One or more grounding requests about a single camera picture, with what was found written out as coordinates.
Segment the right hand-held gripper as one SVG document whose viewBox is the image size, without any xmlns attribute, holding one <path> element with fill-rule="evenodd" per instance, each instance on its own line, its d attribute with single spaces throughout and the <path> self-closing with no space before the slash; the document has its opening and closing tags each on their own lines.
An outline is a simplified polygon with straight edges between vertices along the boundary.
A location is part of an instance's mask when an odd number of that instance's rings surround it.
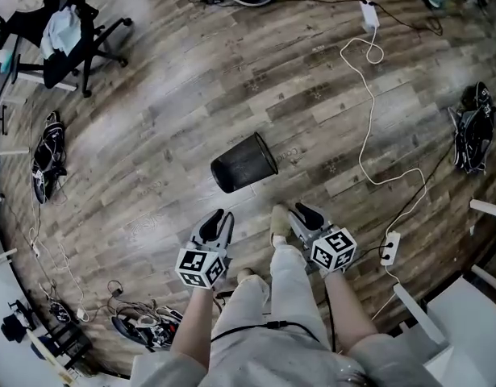
<svg viewBox="0 0 496 387">
<path fill-rule="evenodd" d="M 295 203 L 296 211 L 288 213 L 294 235 L 302 241 L 308 275 L 326 270 L 334 272 L 347 267 L 355 256 L 357 243 L 346 228 L 328 225 L 325 214 L 315 206 Z M 308 231 L 307 228 L 320 228 Z"/>
</svg>

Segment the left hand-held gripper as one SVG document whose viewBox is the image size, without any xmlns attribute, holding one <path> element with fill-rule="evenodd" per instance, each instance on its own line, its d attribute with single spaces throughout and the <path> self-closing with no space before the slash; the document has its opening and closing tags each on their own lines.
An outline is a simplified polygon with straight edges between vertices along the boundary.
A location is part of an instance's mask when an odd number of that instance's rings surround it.
<svg viewBox="0 0 496 387">
<path fill-rule="evenodd" d="M 175 271 L 185 285 L 213 289 L 227 275 L 231 263 L 227 248 L 231 243 L 235 217 L 232 212 L 225 215 L 218 237 L 218 225 L 223 215 L 223 209 L 207 214 L 194 226 L 189 241 L 179 250 Z"/>
</svg>

